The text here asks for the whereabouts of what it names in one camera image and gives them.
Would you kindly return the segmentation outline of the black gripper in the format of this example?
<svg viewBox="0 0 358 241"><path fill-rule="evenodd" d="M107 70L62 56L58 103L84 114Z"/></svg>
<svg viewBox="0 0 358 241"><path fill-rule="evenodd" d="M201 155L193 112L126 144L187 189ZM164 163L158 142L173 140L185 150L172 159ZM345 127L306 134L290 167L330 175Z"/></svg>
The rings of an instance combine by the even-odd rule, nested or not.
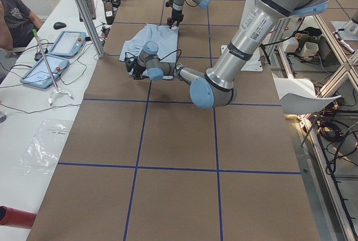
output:
<svg viewBox="0 0 358 241"><path fill-rule="evenodd" d="M143 72L144 71L145 71L144 67L139 65L137 62L134 62L134 65L133 65L134 80L142 80L142 79L144 79L144 77L143 77Z"/></svg>
<svg viewBox="0 0 358 241"><path fill-rule="evenodd" d="M167 19L167 25L172 28L173 24L176 23L176 26L179 27L179 24L183 21L184 15L182 10L172 9L172 15Z"/></svg>

